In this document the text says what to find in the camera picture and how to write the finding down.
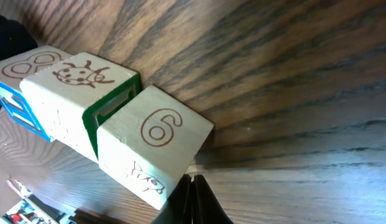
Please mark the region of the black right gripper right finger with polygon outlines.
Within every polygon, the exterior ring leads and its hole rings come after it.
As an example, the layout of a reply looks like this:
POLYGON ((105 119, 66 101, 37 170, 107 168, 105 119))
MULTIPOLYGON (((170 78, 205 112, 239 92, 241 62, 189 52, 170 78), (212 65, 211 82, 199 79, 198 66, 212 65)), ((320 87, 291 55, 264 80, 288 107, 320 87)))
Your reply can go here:
POLYGON ((233 224, 203 175, 195 175, 191 187, 193 224, 233 224))

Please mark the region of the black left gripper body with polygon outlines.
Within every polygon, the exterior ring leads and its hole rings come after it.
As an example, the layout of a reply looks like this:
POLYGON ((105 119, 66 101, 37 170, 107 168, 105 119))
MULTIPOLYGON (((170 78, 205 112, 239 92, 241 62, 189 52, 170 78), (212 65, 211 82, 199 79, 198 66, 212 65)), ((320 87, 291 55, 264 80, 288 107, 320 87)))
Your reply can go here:
POLYGON ((20 22, 0 15, 0 61, 38 47, 20 22))

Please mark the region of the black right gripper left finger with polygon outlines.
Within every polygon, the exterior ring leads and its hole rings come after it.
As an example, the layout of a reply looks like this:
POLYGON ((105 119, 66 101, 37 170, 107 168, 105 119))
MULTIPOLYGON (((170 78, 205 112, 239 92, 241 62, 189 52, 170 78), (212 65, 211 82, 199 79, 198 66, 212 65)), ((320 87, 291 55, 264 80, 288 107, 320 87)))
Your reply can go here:
POLYGON ((152 224, 191 224, 190 175, 184 174, 152 224))

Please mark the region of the wooden block with fish drawing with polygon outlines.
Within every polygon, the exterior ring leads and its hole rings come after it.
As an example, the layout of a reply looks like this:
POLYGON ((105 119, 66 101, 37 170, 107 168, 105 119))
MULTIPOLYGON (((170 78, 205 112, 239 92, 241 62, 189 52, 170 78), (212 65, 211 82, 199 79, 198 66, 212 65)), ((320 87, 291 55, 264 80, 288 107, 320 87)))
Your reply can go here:
POLYGON ((151 85, 98 128, 100 169, 160 210, 213 128, 151 85))

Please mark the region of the wooden block with M outline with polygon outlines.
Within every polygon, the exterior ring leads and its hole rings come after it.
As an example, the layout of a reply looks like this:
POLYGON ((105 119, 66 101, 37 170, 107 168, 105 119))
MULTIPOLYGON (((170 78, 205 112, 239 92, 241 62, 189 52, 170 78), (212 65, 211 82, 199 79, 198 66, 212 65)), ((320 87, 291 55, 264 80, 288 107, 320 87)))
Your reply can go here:
POLYGON ((138 72, 82 52, 24 78, 47 134, 98 162, 97 129, 141 91, 138 72))

